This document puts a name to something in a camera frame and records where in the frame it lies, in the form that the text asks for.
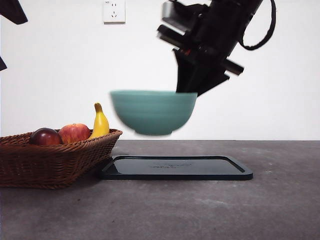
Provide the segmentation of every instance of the bowl rim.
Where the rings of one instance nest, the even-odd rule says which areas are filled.
[[[194,96],[197,92],[175,92],[170,90],[111,90],[111,95],[126,95],[126,96]]]

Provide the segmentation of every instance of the fruit basket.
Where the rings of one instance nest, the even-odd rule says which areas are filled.
[[[110,156],[122,131],[60,145],[29,144],[31,134],[0,137],[0,187],[66,188]]]

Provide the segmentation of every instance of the teal bowl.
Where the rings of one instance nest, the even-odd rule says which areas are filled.
[[[117,116],[143,135],[169,135],[190,118],[196,92],[115,90],[110,92]]]

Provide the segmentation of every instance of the yellow banana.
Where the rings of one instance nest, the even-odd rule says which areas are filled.
[[[93,125],[92,134],[88,139],[94,139],[94,138],[101,137],[103,135],[107,135],[110,131],[108,119],[104,115],[104,112],[102,111],[102,107],[100,103],[96,102],[94,104],[94,108],[95,108],[94,125]]]

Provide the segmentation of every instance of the black tray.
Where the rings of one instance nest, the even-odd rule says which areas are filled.
[[[109,159],[105,180],[250,180],[253,172],[230,156],[130,156]]]

